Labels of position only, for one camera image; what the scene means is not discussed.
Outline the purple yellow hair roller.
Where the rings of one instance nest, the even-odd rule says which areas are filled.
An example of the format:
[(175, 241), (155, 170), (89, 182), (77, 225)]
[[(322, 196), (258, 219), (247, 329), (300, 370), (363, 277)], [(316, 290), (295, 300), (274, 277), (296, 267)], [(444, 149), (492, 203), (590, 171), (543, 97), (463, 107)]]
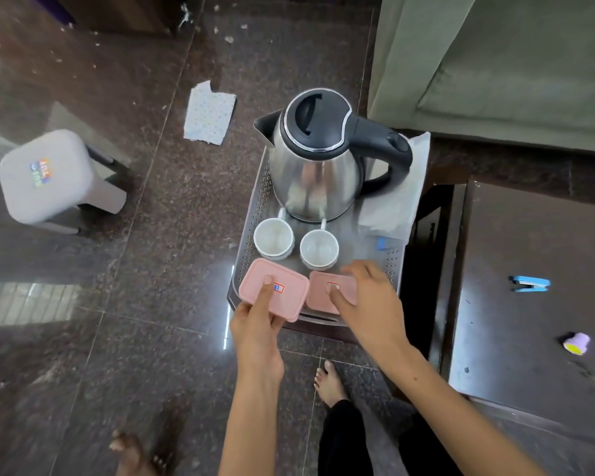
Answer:
[(584, 355), (587, 352), (588, 346), (591, 342), (591, 337), (585, 333), (573, 333), (572, 336), (569, 336), (564, 339), (562, 345), (563, 348), (574, 354), (574, 355)]

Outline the white cloth napkin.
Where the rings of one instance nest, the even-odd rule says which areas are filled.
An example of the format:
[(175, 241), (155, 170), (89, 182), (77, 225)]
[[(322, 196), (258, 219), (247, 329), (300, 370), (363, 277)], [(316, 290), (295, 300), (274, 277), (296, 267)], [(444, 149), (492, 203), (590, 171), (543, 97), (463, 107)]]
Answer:
[(428, 168), (431, 133), (406, 139), (413, 152), (413, 163), (404, 181), (389, 191), (365, 198), (358, 213), (358, 226), (364, 233), (409, 243)]

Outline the scattered white paper scraps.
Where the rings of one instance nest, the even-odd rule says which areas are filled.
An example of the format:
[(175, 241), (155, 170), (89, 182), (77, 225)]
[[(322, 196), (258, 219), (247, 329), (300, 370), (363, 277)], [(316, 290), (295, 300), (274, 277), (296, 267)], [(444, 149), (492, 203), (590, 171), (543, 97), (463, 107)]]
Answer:
[(178, 33), (189, 33), (195, 39), (209, 37), (232, 45), (237, 38), (245, 36), (250, 23), (229, 21), (238, 3), (216, 2), (206, 4), (206, 0), (187, 0), (178, 5), (179, 20), (175, 23)]

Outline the grey plastic stool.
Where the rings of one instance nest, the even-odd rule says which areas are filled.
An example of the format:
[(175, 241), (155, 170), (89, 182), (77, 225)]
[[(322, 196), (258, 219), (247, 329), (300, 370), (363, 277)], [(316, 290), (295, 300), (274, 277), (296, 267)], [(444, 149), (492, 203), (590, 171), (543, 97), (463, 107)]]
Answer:
[(53, 218), (80, 205), (119, 213), (127, 192), (109, 182), (95, 164), (115, 159), (88, 145), (77, 133), (58, 129), (8, 152), (0, 161), (0, 187), (8, 214), (18, 223), (76, 235), (80, 228)]

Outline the dark brown wooden table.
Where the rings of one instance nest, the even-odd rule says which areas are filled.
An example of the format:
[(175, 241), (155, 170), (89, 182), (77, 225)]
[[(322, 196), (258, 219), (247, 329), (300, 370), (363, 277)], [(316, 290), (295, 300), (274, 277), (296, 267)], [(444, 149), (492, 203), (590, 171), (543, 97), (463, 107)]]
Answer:
[[(438, 372), (548, 474), (595, 476), (595, 205), (466, 185)], [(551, 286), (514, 293), (509, 276)], [(573, 333), (584, 355), (563, 348)]]

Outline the pink lidded container blue label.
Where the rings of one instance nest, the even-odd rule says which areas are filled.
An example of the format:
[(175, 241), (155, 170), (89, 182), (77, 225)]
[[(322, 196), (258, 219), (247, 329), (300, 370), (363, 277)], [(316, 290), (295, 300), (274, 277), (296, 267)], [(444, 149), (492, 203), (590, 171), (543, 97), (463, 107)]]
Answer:
[(297, 321), (306, 301), (309, 279), (297, 271), (265, 258), (257, 258), (250, 265), (238, 288), (240, 299), (253, 304), (266, 275), (272, 275), (274, 282), (274, 293), (269, 304), (270, 313), (287, 322)]

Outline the torn dotted paper sheet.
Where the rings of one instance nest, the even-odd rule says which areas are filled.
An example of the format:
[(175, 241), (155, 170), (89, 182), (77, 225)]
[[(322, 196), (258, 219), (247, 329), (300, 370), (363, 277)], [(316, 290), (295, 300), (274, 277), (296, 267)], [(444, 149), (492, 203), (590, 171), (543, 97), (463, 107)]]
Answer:
[(211, 81), (191, 89), (183, 126), (183, 138), (222, 145), (230, 126), (237, 96), (215, 93)]

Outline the person's left forearm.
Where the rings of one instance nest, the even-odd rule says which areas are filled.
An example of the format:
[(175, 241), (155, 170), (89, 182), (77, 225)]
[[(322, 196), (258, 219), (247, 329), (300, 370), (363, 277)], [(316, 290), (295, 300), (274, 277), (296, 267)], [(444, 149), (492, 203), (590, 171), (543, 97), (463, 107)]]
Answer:
[(283, 376), (270, 369), (238, 372), (218, 476), (275, 476)]

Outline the black trouser leg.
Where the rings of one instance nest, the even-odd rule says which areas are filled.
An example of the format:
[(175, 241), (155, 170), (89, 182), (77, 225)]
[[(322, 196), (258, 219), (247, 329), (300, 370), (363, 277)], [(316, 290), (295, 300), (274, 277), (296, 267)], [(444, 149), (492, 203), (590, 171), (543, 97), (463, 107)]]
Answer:
[(318, 476), (374, 476), (362, 414), (348, 399), (327, 411), (317, 471)]

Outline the blue clothespin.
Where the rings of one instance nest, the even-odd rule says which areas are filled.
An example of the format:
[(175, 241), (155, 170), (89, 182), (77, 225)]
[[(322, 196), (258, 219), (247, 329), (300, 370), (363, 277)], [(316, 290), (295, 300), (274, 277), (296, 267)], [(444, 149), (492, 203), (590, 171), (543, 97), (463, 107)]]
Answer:
[(551, 286), (550, 280), (536, 277), (509, 276), (508, 280), (512, 284), (510, 290), (514, 293), (542, 293)]

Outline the person's foot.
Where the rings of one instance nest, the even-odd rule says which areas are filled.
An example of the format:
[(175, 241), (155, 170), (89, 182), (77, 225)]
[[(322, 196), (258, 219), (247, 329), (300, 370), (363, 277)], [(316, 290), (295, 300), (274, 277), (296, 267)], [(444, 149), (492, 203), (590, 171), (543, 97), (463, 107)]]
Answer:
[(111, 438), (109, 448), (119, 453), (115, 476), (167, 476), (166, 461), (157, 455), (148, 456), (135, 435), (117, 429)]
[(332, 409), (341, 401), (349, 401), (348, 394), (332, 361), (325, 360), (314, 378), (315, 390), (326, 408)]

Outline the person's left hand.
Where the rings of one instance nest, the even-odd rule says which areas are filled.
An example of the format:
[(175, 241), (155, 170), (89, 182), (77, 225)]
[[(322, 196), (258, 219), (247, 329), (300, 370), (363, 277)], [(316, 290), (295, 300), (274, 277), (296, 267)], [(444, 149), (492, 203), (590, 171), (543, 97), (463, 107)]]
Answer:
[(238, 380), (279, 386), (284, 376), (284, 362), (277, 346), (277, 336), (284, 319), (270, 312), (260, 312), (260, 292), (253, 304), (241, 302), (230, 321), (230, 331), (237, 353)]

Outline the pink lidded container red label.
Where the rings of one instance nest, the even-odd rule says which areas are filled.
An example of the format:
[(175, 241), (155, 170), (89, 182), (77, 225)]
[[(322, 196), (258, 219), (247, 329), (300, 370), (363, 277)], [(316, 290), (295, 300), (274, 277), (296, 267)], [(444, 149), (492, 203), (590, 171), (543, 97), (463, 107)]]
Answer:
[(336, 306), (329, 297), (329, 288), (335, 287), (352, 305), (357, 304), (357, 285), (352, 276), (311, 271), (309, 274), (309, 292), (305, 304), (309, 309), (333, 315), (339, 315)]

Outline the person's right foot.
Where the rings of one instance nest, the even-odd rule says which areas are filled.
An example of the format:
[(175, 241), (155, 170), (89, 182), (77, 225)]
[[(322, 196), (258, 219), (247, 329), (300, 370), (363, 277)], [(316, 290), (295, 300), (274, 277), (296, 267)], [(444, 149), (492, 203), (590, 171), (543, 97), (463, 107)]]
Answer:
[(314, 378), (315, 390), (326, 408), (332, 409), (341, 401), (349, 401), (348, 394), (332, 361), (325, 360)]

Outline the person's right forearm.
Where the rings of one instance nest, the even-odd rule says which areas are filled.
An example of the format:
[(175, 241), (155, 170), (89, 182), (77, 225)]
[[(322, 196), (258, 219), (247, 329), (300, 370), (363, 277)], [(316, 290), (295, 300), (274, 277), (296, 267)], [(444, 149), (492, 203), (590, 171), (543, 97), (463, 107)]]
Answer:
[(406, 341), (380, 346), (378, 366), (425, 419), (464, 476), (547, 476)]

